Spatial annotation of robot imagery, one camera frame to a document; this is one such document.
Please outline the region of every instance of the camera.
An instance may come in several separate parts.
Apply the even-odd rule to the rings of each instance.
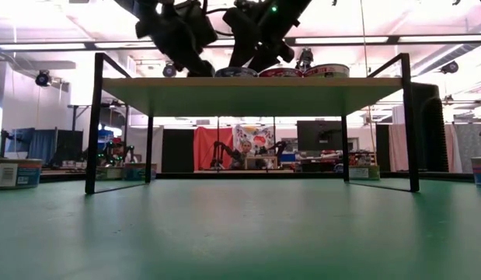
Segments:
[[[37,86],[48,87],[52,84],[52,77],[48,70],[40,70],[37,78],[35,79]]]

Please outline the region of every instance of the light fixture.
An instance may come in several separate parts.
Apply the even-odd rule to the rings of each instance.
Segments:
[[[442,53],[440,53],[439,55],[435,56],[434,58],[430,59],[428,62],[425,62],[423,63],[420,67],[418,68],[415,68],[414,69],[414,72],[412,73],[413,75],[419,75],[423,70],[425,70],[426,68],[430,67],[433,63],[435,63],[436,61],[438,61],[439,59],[443,58],[444,56],[450,54],[451,52],[457,50],[458,48],[460,48],[462,45],[461,44],[458,44],[458,45],[455,45],[454,47],[450,47],[449,49],[447,49],[446,51],[443,51]]]
[[[84,50],[84,44],[0,44],[5,51]]]
[[[480,35],[448,35],[448,36],[403,36],[399,38],[400,43],[425,43],[425,42],[462,42],[481,41]]]
[[[385,43],[388,37],[325,37],[325,38],[298,38],[296,44],[364,44]]]
[[[143,48],[143,47],[155,48],[155,45],[150,40],[142,40],[142,41],[129,41],[129,42],[96,43],[95,47],[100,49],[117,49],[117,48],[132,49],[132,48]]]
[[[235,45],[235,40],[232,39],[223,39],[217,40],[215,42],[210,43],[208,46],[215,46],[215,47],[233,47]]]

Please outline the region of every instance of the black metal table leg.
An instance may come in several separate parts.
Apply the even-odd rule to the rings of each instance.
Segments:
[[[349,182],[349,145],[347,144],[347,116],[341,117],[342,124],[342,164],[343,164],[343,181]]]
[[[150,183],[152,167],[152,136],[154,135],[154,114],[148,115],[147,123],[147,155],[145,157],[145,183]]]
[[[100,122],[100,103],[102,100],[103,86],[103,57],[104,54],[95,54],[95,71],[93,76],[93,97],[92,97],[92,113],[90,114],[90,129],[88,140],[88,159],[86,163],[86,182],[85,193],[95,193],[95,180],[97,168],[97,142],[99,138],[99,122]]]
[[[417,144],[413,110],[413,87],[411,85],[410,55],[400,54],[401,69],[403,72],[403,102],[404,120],[406,122],[406,144],[408,152],[408,164],[410,170],[410,191],[420,190],[420,177],[418,174]]]

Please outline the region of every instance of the label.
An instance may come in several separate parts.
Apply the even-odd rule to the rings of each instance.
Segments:
[[[17,184],[28,184],[30,182],[30,179],[25,176],[20,176],[17,177]]]
[[[370,177],[368,168],[350,168],[349,177],[353,179],[368,179]]]
[[[17,178],[17,163],[0,163],[0,187],[14,187]]]

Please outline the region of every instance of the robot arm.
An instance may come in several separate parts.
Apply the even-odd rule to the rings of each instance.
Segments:
[[[294,51],[283,41],[312,0],[235,0],[226,9],[223,20],[232,28],[235,47],[230,66],[240,67],[248,61],[258,72],[278,63],[277,57],[290,62]],[[174,0],[116,0],[137,16],[137,37],[149,36],[155,46],[171,59],[178,71],[187,68],[189,76],[212,76],[214,69],[200,59],[203,48],[218,39],[207,17],[207,0],[174,5]],[[162,4],[157,13],[157,4]]]

